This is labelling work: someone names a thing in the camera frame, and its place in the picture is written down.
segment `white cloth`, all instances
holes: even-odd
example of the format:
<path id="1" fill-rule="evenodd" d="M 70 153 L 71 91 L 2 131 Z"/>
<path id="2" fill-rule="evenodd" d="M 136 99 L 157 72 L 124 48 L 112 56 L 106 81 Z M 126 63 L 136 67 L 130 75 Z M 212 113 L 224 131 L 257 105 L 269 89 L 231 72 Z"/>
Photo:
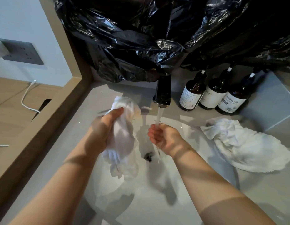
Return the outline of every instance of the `white cloth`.
<path id="1" fill-rule="evenodd" d="M 211 126 L 201 126 L 208 139 L 236 168 L 251 172 L 282 170 L 290 161 L 290 152 L 280 140 L 265 133 L 243 128 L 239 121 L 210 119 Z"/>
<path id="2" fill-rule="evenodd" d="M 134 117 L 141 115 L 141 110 L 132 99 L 117 96 L 111 110 L 120 107 L 124 108 L 124 112 L 116 119 L 102 156 L 111 164 L 112 177 L 121 178 L 124 175 L 124 180 L 127 181 L 135 178 L 139 171 L 134 151 L 137 143 L 131 122 Z"/>

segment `white towel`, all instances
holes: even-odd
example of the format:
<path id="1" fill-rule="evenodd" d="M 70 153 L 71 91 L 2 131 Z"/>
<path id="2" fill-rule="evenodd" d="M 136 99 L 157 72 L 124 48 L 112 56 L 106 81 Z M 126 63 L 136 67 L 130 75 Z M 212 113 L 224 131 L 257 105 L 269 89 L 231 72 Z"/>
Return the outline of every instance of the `white towel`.
<path id="1" fill-rule="evenodd" d="M 121 178 L 124 175 L 124 180 L 127 181 L 135 178 L 139 170 L 134 151 L 137 143 L 131 122 L 136 116 L 141 115 L 141 110 L 132 99 L 117 96 L 111 110 L 120 107 L 124 108 L 124 112 L 116 119 L 102 156 L 111 164 L 112 177 Z"/>
<path id="2" fill-rule="evenodd" d="M 290 161 L 290 152 L 280 140 L 265 133 L 243 128 L 239 121 L 210 119 L 211 126 L 201 126 L 208 139 L 236 168 L 251 172 L 282 170 Z"/>

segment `drain hole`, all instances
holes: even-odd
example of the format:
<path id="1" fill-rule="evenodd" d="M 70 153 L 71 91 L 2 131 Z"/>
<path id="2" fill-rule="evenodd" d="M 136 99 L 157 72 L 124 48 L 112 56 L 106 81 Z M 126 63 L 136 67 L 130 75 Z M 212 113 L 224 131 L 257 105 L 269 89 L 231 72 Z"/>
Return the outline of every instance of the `drain hole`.
<path id="1" fill-rule="evenodd" d="M 152 161 L 152 156 L 154 156 L 153 152 L 148 152 L 144 156 L 144 159 L 147 160 L 148 162 L 151 162 Z"/>

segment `sink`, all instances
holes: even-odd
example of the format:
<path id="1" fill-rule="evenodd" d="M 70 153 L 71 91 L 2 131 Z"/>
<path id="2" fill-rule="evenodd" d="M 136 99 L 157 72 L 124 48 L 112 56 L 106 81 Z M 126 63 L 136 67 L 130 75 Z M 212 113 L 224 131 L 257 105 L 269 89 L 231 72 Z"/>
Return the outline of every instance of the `sink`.
<path id="1" fill-rule="evenodd" d="M 155 119 L 156 116 L 142 115 L 132 123 L 139 142 L 135 148 L 139 173 L 134 180 L 113 178 L 109 164 L 102 156 L 98 157 L 85 191 L 85 199 L 96 212 L 95 217 L 100 218 L 92 224 L 201 224 L 172 158 L 162 153 L 161 160 L 157 156 L 153 156 L 151 162 L 143 159 L 148 152 L 155 151 L 147 136 Z M 234 168 L 198 127 L 164 117 L 161 122 L 176 128 L 210 166 L 236 186 Z"/>

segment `electrical outlet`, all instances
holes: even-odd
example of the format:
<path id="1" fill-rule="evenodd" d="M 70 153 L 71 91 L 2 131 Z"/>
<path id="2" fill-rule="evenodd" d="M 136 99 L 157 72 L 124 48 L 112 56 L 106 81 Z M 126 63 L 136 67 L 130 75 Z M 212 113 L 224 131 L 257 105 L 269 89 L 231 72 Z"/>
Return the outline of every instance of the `electrical outlet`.
<path id="1" fill-rule="evenodd" d="M 44 65 L 31 43 L 6 39 L 0 39 L 0 41 L 9 51 L 8 55 L 2 57 L 4 60 Z"/>

